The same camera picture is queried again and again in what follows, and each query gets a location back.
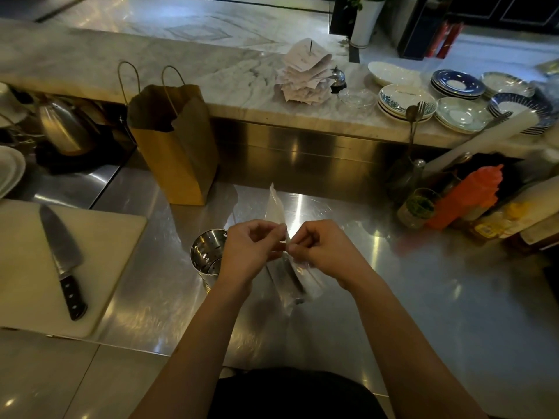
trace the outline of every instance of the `white plant pot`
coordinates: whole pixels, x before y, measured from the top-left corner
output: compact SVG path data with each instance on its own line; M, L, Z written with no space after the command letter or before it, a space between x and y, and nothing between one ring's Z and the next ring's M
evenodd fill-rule
M381 14L384 1L361 0L362 10L357 11L355 26L349 43L357 48L365 48L369 45L374 25L377 23L378 15Z

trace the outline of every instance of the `stack of plates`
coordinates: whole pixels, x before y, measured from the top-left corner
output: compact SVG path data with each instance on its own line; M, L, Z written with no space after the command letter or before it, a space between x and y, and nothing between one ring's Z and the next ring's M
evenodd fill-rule
M383 61L372 61L367 67L374 81L381 86L390 84L421 86L421 77L416 70L401 68Z
M439 99L435 118L453 131L472 134L485 128L493 116L479 103L445 97Z
M389 118L407 122L406 109L410 105L425 102L425 114L420 121L426 122L437 110L437 101L427 91L409 85L387 85L378 93L378 107Z
M14 148L0 146L0 198L17 185L24 172L24 155Z
M487 110L495 117L506 112L513 112L514 116L526 109L536 112L539 117L539 122L535 126L522 131L522 133L540 135L546 132L551 126L555 125L557 121L557 115L553 113L553 106L551 104L519 94L495 94L487 105Z
M485 84L485 96L493 97L497 93L519 94L525 97L532 97L535 89L526 81L519 77L508 75L502 72L485 72L481 75L481 81Z
M431 85L445 97L465 100L475 100L485 92L485 85L479 79L450 69L437 70L431 77Z

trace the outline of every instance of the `brown paper bag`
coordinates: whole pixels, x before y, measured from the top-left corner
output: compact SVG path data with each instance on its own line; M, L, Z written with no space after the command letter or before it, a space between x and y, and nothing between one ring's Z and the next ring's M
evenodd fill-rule
M219 158L200 88L148 85L128 103L126 121L169 203L206 204Z

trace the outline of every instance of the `knife handle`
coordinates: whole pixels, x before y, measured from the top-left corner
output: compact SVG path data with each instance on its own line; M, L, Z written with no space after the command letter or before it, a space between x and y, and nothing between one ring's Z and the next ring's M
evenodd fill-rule
M72 275L68 275L60 280L60 286L70 313L70 319L77 321L87 310L87 304L83 302L82 294L79 291L78 281Z

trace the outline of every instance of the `hand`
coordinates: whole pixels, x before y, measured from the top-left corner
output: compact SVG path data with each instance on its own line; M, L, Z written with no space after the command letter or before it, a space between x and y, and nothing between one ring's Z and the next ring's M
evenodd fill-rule
M231 226L221 259L218 281L248 287L267 261L279 259L285 251L287 226L253 220Z
M346 233L332 220L303 223L287 246L287 252L297 261L311 262L345 289L353 279L372 271Z

